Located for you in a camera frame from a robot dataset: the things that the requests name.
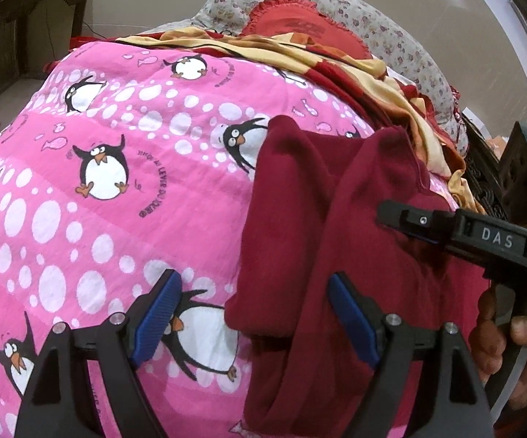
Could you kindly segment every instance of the dark red cloth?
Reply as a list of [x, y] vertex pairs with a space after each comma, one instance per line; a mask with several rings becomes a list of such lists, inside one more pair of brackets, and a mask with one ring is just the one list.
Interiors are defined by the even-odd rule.
[[365, 42], [346, 26], [318, 12], [310, 0], [265, 0], [251, 12], [241, 36], [276, 36], [289, 32], [307, 34], [318, 44], [346, 52], [355, 59], [372, 59]]
[[[469, 335], [488, 286], [481, 270], [375, 222], [386, 199], [448, 210], [429, 184], [399, 127], [349, 139], [301, 131], [283, 115], [269, 122], [237, 292], [225, 305], [229, 327], [253, 340], [250, 430], [340, 437], [360, 403], [371, 371], [326, 297], [334, 272], [347, 272], [362, 294], [414, 326], [453, 320]], [[407, 424], [416, 374], [396, 425]]]

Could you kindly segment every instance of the pink fish print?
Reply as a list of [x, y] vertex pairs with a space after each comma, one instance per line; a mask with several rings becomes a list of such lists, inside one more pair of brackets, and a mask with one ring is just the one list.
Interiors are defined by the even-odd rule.
[[67, 141], [68, 140], [65, 137], [58, 137], [51, 141], [45, 141], [40, 151], [45, 151], [47, 148], [51, 150], [60, 150], [67, 144]]
[[156, 56], [150, 56], [150, 57], [147, 57], [145, 59], [140, 59], [138, 61], [138, 67], [144, 65], [144, 64], [154, 64], [156, 61], [158, 60], [158, 58]]
[[306, 102], [306, 99], [302, 99], [302, 104], [306, 108], [306, 110], [308, 110], [308, 113], [310, 115], [318, 116], [318, 112], [316, 111], [316, 109], [314, 109], [313, 107], [310, 107], [310, 105], [308, 105], [308, 102]]
[[331, 132], [332, 127], [326, 122], [322, 122], [316, 125], [316, 130], [321, 131], [321, 132]]
[[241, 438], [261, 438], [261, 435], [253, 433], [249, 430], [243, 428], [241, 422], [237, 423], [233, 428], [229, 430], [229, 433], [240, 434]]

